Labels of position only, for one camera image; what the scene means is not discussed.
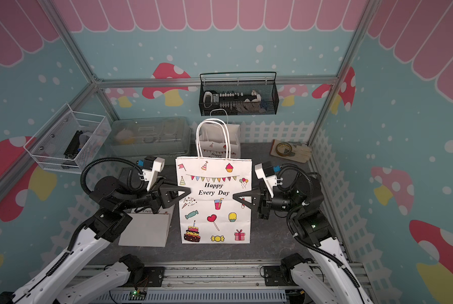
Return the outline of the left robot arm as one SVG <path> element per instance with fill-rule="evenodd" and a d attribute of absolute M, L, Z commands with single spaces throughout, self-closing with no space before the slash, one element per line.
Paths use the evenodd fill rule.
<path fill-rule="evenodd" d="M 99 180 L 93 189 L 87 185 L 89 171 L 101 163 L 119 162 L 131 167 L 126 182 L 113 176 Z M 146 157 L 139 163 L 117 157 L 99 158 L 82 171 L 80 183 L 83 191 L 99 205 L 98 211 L 78 225 L 67 248 L 50 265 L 18 290 L 4 291 L 0 303 L 88 303 L 101 292 L 125 284 L 134 288 L 148 279 L 144 263 L 128 254 L 101 273 L 76 285 L 67 285 L 108 245 L 120 237 L 133 220 L 128 210 L 160 209 L 174 206 L 186 198 L 191 190 L 178 186 L 158 174 L 164 168 L 164 159 Z"/>

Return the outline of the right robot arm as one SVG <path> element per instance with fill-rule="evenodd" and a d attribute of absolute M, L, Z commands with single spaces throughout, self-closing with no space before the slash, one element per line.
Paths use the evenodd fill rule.
<path fill-rule="evenodd" d="M 256 165 L 255 173 L 259 186 L 235 193 L 233 199 L 257 212 L 260 219 L 269 219 L 271 212 L 285 212 L 289 233 L 308 250 L 323 275 L 319 278 L 314 265 L 296 253 L 281 261 L 283 280 L 300 287 L 311 303 L 371 303 L 320 209 L 325 200 L 320 174 L 294 164 L 274 167 L 269 162 Z"/>

